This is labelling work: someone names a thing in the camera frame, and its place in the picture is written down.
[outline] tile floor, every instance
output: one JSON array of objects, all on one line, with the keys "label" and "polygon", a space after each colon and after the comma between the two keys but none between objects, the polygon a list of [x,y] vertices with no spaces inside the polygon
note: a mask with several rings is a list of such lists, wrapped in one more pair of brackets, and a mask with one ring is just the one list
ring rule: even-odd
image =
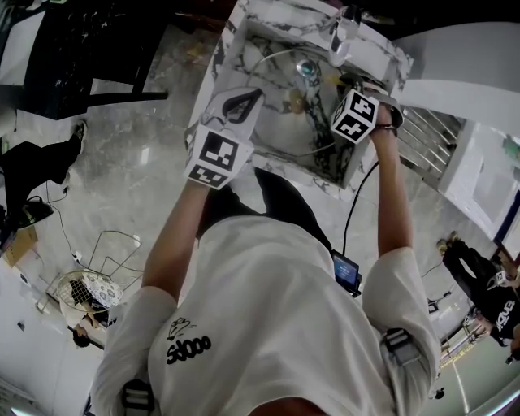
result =
[{"label": "tile floor", "polygon": [[[92,255],[93,247],[103,230],[120,230],[136,236],[141,249],[128,261],[140,270],[147,253],[161,230],[184,184],[184,130],[206,71],[218,36],[196,32],[189,36],[177,28],[169,28],[159,47],[149,73],[149,89],[167,89],[170,97],[162,102],[138,102],[94,107],[86,119],[89,140],[84,153],[71,170],[71,187],[67,197],[55,205],[63,214],[63,226],[73,252],[83,255],[83,263]],[[99,91],[121,90],[125,86],[99,82]],[[48,145],[66,140],[74,119],[52,121],[20,113],[17,132],[9,135],[11,146],[21,141]],[[432,188],[423,184],[412,171],[405,170],[406,188],[414,217],[415,250],[419,269],[425,273],[440,262],[435,242],[457,229],[469,245],[490,255],[491,241],[457,208]],[[252,171],[246,169],[236,181],[236,191],[253,208],[262,209],[259,187]],[[377,258],[377,187],[374,174],[362,190],[353,214],[347,239],[347,256],[360,265],[366,276]],[[319,224],[340,250],[343,230],[350,205],[298,186],[314,209]],[[49,183],[51,200],[62,194],[58,185]],[[45,185],[37,189],[46,200]],[[39,242],[35,256],[25,258],[22,267],[30,269],[29,279],[39,275],[50,282],[56,275],[75,266],[63,236],[59,215],[54,214],[37,225]],[[97,250],[93,267],[99,269],[105,256],[123,261],[135,248],[133,240],[108,236]],[[114,270],[108,261],[104,271]],[[138,272],[119,270],[116,281],[129,284]],[[424,278],[427,295],[440,297],[453,284],[444,266]],[[439,336],[456,327],[468,310],[465,296],[455,288],[453,295],[440,304],[441,319],[437,322]]]}]

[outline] patterned cloth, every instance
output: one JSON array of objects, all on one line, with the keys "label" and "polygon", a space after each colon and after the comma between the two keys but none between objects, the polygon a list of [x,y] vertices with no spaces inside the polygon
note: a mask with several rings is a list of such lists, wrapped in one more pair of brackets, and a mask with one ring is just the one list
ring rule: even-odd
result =
[{"label": "patterned cloth", "polygon": [[106,308],[118,305],[123,297],[123,291],[117,283],[97,273],[84,271],[83,282],[94,299]]}]

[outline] black wristband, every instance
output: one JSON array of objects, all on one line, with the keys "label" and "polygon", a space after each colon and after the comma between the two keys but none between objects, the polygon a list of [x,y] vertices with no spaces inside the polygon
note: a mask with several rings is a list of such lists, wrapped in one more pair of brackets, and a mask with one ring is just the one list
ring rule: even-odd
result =
[{"label": "black wristband", "polygon": [[376,124],[372,132],[377,132],[378,130],[390,130],[397,137],[397,129],[391,124]]}]

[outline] marble sink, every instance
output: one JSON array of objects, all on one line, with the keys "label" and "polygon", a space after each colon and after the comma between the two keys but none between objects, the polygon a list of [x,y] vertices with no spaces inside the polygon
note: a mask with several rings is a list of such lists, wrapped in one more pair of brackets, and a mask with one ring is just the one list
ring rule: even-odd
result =
[{"label": "marble sink", "polygon": [[[354,146],[332,135],[330,118],[340,101],[337,80],[348,69],[398,99],[412,59],[362,24],[347,63],[332,67],[327,61],[327,42],[319,31],[335,12],[318,0],[238,0],[202,83],[190,124],[197,122],[216,93],[258,86],[266,101],[251,139],[255,151],[250,162],[349,201],[373,163],[375,150],[368,140]],[[282,50],[291,51],[255,66]],[[297,63],[304,59],[318,68],[317,80],[309,82],[298,73]],[[295,97],[300,98],[301,106],[295,106]],[[315,152],[326,145],[331,146]]]}]

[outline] faucet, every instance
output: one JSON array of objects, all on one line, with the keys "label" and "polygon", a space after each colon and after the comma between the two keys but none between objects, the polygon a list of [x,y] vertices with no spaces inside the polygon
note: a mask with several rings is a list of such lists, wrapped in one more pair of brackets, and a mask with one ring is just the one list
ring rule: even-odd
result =
[{"label": "faucet", "polygon": [[329,41],[328,60],[333,67],[340,67],[348,58],[350,44],[358,36],[361,10],[358,6],[341,7],[327,19],[320,35]]}]

